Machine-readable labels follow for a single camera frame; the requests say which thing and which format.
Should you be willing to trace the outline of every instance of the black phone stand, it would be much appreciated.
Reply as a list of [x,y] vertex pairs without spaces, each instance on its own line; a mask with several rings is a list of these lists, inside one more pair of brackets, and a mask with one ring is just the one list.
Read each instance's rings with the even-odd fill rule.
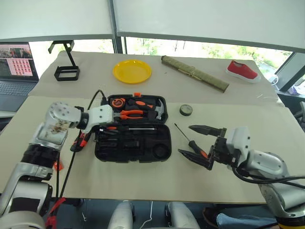
[[[75,81],[75,80],[78,80],[78,75],[80,74],[80,69],[78,66],[76,66],[73,58],[72,58],[72,55],[71,55],[71,51],[73,49],[73,46],[74,46],[74,41],[73,40],[70,40],[70,41],[53,41],[53,43],[51,44],[51,46],[49,47],[48,51],[49,53],[52,52],[53,48],[54,48],[54,45],[56,44],[63,44],[63,46],[65,47],[66,49],[66,52],[68,54],[68,57],[72,63],[72,66],[62,66],[62,67],[59,67],[57,66],[57,69],[54,73],[54,76],[56,78],[57,81]],[[60,77],[60,74],[61,73],[76,73],[74,77]]]

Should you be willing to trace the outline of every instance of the pliers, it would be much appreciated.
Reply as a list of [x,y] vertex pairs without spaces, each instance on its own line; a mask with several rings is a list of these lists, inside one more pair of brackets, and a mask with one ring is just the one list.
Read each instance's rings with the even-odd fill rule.
[[138,114],[142,115],[144,114],[144,111],[141,110],[130,110],[130,111],[121,111],[119,113],[114,113],[113,117],[119,117],[120,119],[138,119],[138,118],[143,118],[143,116],[138,116],[138,117],[130,117],[129,115],[133,114]]
[[[216,129],[206,125],[191,125],[189,126],[189,128],[200,134],[213,135],[213,136],[224,136],[226,131],[225,128]],[[209,154],[206,154],[193,140],[192,141],[189,140],[189,146],[194,150],[194,152],[190,152],[182,149],[178,149],[178,151],[188,160],[211,170],[214,163],[213,147],[211,147]]]

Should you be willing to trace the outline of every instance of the red sneaker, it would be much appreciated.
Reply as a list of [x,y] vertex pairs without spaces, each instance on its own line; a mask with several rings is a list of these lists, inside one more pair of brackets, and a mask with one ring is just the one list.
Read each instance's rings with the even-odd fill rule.
[[249,83],[257,83],[261,81],[261,76],[244,63],[231,61],[225,72]]

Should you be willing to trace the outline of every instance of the toolbox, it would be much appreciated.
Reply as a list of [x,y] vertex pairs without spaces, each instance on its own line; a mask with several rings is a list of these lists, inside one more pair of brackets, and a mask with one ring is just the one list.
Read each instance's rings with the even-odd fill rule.
[[165,99],[140,93],[108,97],[114,123],[95,131],[95,155],[101,161],[127,163],[167,160],[172,151]]

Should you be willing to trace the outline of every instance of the hammer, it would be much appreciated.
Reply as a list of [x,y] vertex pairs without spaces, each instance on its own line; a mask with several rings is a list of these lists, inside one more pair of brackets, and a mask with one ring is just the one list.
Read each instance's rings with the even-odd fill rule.
[[159,99],[159,102],[161,106],[156,106],[155,108],[155,111],[158,112],[157,119],[161,119],[161,116],[164,113],[164,106],[161,99]]

